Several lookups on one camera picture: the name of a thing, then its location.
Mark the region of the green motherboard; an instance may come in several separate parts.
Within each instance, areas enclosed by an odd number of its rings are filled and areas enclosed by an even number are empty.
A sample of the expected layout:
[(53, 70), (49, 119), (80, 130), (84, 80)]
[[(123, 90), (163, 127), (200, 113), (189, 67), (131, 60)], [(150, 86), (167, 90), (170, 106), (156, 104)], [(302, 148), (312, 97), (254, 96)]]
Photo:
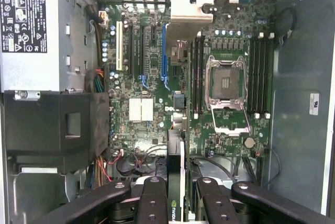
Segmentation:
[[(191, 121), (191, 160), (224, 158), (232, 163), (228, 170), (236, 175), (236, 166), (242, 164), (248, 173), (261, 174), (263, 159), (269, 154), (270, 120), (264, 114), (249, 114), (248, 101), (244, 104), (251, 133), (231, 137), (214, 130), (211, 110), (205, 103), (205, 68), (208, 57), (235, 60), (243, 56), (247, 65), (249, 84), (250, 40), (254, 37), (268, 39), (274, 33), (274, 0), (241, 0), (224, 2), (214, 6), (213, 22), (202, 33), (204, 41), (203, 114)], [(167, 79), (161, 80), (162, 27), (170, 21), (170, 11), (143, 12), (138, 5), (123, 4), (110, 8), (111, 23), (104, 33), (102, 57), (104, 68), (95, 79), (98, 91), (109, 96), (111, 159), (119, 175), (134, 177), (155, 173), (155, 165), (167, 154), (167, 132), (172, 126), (172, 91), (180, 89), (181, 69), (167, 71)], [(123, 69), (116, 70), (116, 22), (123, 22)], [(129, 27), (134, 28), (134, 77), (129, 74)], [(144, 75), (139, 68), (140, 26), (145, 26)], [(156, 26), (157, 40), (151, 41), (151, 26)], [(153, 98), (153, 121), (129, 121), (130, 98)], [(243, 111), (214, 110), (217, 127), (231, 130), (247, 126)], [(247, 149), (243, 141), (252, 137), (256, 144)]]

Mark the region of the black open PC case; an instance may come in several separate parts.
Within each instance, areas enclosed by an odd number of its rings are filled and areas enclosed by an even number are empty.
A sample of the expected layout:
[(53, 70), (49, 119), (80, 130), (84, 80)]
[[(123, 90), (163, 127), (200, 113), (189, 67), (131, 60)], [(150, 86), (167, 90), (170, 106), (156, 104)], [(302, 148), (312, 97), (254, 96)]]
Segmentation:
[[(102, 43), (110, 27), (112, 6), (138, 5), (148, 12), (164, 7), (171, 10), (171, 0), (96, 0), (97, 37), (100, 40), (100, 65), (89, 70), (82, 91), (65, 90), (59, 93), (107, 93), (98, 91), (95, 79), (104, 68)], [(241, 0), (215, 0), (214, 6)], [(272, 113), (270, 118), (269, 154), (263, 159), (261, 174), (248, 173), (242, 164), (236, 175), (228, 170), (232, 163), (224, 158), (191, 160), (189, 165), (188, 220), (167, 224), (209, 224), (196, 219), (198, 205), (197, 180), (210, 177), (229, 193), (232, 184), (250, 182), (335, 219), (335, 0), (274, 0), (274, 61), (272, 81)], [(109, 22), (106, 28), (98, 23), (98, 12), (105, 10)], [(4, 134), (4, 94), (0, 85), (0, 187), (6, 170), (20, 172), (14, 159), (8, 156)], [(41, 92), (10, 91), (15, 100), (37, 100)], [(84, 188), (77, 198), (110, 182), (128, 181), (130, 202), (114, 204), (102, 211), (92, 224), (136, 224), (139, 197), (144, 180), (161, 177), (165, 180), (168, 198), (167, 154), (155, 165), (155, 173), (124, 177), (118, 174), (111, 159), (111, 146), (87, 167)]]

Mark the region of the white expansion slot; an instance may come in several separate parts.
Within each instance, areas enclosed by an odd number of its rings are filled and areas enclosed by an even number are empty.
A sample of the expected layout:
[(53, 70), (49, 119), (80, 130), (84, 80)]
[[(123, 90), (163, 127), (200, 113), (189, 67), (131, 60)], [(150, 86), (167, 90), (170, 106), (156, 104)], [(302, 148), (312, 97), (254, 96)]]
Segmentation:
[(116, 70), (123, 69), (123, 22), (116, 22)]

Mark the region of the silver chipset heatsink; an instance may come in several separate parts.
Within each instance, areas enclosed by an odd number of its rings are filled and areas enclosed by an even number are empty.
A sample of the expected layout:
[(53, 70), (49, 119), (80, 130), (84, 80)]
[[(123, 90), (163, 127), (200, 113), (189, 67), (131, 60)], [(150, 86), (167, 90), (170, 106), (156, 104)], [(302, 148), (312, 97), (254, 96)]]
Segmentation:
[(153, 98), (130, 98), (129, 121), (153, 121)]

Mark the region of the silver socket cover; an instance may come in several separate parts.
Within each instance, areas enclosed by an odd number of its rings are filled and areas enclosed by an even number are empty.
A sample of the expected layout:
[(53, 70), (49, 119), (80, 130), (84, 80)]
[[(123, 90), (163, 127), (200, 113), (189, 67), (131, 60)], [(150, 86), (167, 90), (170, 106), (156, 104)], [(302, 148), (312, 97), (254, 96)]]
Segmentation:
[(216, 125), (216, 120), (215, 120), (215, 115), (214, 115), (214, 110), (218, 110), (216, 107), (211, 107), (211, 115), (213, 118), (213, 124), (214, 124), (214, 130), (216, 133), (223, 133), (225, 135), (231, 136), (231, 137), (236, 137), (240, 136), (242, 133), (251, 133), (251, 126), (248, 120), (247, 112), (244, 107), (242, 107), (242, 111), (244, 113), (245, 121), (247, 123), (247, 126), (244, 128), (235, 128), (234, 130), (231, 130), (226, 127), (217, 127)]

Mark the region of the RAM slot white clips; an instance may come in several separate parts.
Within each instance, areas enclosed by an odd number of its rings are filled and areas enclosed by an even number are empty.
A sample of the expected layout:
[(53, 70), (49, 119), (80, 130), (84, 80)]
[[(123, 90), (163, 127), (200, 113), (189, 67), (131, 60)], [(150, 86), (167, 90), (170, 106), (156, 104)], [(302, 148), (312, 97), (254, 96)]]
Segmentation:
[(254, 45), (254, 112), (261, 113), (262, 84), (262, 39), (256, 38)]
[(270, 33), (267, 39), (267, 96), (266, 96), (266, 111), (265, 119), (270, 120), (272, 113), (272, 81), (273, 81), (273, 59), (274, 59), (274, 33)]
[(194, 119), (198, 119), (199, 114), (199, 47), (201, 46), (201, 38), (201, 36), (196, 37), (194, 49)]

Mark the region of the silver disk bay bracket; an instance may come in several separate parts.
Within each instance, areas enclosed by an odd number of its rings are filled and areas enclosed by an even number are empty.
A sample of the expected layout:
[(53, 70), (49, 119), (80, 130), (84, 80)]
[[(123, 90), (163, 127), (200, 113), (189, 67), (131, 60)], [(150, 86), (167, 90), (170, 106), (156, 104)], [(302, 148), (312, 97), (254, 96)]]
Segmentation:
[(61, 174), (51, 167), (6, 170), (0, 187), (0, 224), (29, 224), (77, 198), (86, 170)]

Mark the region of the CPU socket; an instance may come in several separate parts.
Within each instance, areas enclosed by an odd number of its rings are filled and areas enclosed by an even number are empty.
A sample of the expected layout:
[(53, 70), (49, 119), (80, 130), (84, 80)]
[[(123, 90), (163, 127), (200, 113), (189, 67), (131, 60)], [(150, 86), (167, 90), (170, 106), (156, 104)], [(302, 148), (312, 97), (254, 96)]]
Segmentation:
[(208, 57), (205, 68), (205, 103), (208, 110), (241, 111), (248, 98), (247, 65), (243, 56), (235, 60)]

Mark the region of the grey power supply unit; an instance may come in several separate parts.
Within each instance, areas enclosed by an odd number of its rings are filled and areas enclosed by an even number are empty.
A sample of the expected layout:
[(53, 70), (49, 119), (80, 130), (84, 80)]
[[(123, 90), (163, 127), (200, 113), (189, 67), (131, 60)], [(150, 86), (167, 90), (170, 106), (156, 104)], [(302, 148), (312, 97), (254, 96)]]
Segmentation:
[(0, 0), (2, 91), (82, 91), (101, 63), (96, 0)]

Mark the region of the white power connector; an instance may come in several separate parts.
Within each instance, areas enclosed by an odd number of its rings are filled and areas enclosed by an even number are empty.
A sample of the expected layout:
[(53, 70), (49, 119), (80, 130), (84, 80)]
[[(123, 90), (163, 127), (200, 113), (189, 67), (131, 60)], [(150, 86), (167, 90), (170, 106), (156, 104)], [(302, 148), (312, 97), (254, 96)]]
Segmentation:
[(98, 21), (99, 21), (99, 25), (103, 28), (106, 28), (108, 26), (108, 22), (109, 22), (109, 17), (108, 17), (108, 13), (105, 10), (100, 10), (98, 12)]

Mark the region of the black drive bay cage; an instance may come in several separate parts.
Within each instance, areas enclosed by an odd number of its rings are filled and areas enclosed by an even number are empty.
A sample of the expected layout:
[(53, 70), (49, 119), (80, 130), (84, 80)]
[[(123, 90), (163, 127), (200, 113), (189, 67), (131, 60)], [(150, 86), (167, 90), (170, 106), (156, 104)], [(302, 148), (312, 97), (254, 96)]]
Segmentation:
[(41, 92), (37, 100), (4, 94), (8, 156), (18, 167), (51, 167), (66, 174), (87, 167), (108, 146), (107, 93)]

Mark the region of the RAM slot black clips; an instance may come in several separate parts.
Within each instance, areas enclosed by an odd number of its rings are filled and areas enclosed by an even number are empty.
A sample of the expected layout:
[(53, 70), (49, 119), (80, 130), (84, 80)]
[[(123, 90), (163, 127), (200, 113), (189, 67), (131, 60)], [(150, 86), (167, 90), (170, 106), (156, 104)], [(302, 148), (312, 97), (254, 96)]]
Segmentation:
[(194, 110), (194, 61), (195, 48), (197, 46), (197, 39), (195, 38), (191, 43), (191, 112)]
[(203, 114), (203, 76), (204, 76), (204, 41), (205, 36), (201, 36), (200, 38), (200, 52), (199, 52), (199, 113)]
[(249, 84), (248, 84), (248, 92), (249, 92), (249, 101), (248, 101), (248, 110), (249, 114), (253, 114), (255, 112), (255, 96), (256, 96), (256, 86), (255, 86), (255, 45), (256, 39), (253, 37), (250, 40), (250, 55), (249, 55)]
[(269, 61), (269, 41), (265, 38), (262, 39), (262, 106), (261, 106), (261, 114), (265, 114), (266, 112), (266, 105), (267, 105), (267, 76), (268, 76), (268, 61)]

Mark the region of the long black expansion slot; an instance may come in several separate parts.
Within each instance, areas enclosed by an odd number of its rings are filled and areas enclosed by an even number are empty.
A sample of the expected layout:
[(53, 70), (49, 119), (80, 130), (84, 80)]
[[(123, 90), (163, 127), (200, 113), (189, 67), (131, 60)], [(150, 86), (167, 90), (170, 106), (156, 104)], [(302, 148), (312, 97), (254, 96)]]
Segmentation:
[(145, 26), (140, 26), (140, 38), (139, 38), (139, 68), (140, 75), (144, 75), (144, 63), (145, 63)]
[(134, 39), (134, 28), (133, 25), (129, 27), (129, 47), (128, 47), (128, 54), (129, 54), (129, 74), (131, 78), (134, 77), (134, 48), (135, 48), (135, 39)]

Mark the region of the blue expansion slot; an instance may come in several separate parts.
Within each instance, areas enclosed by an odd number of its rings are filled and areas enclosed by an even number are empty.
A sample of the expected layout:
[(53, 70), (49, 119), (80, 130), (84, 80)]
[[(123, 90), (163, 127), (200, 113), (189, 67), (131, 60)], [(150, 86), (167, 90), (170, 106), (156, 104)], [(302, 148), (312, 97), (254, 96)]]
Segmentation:
[(162, 65), (161, 65), (161, 80), (165, 81), (168, 77), (168, 60), (166, 57), (166, 24), (162, 27)]

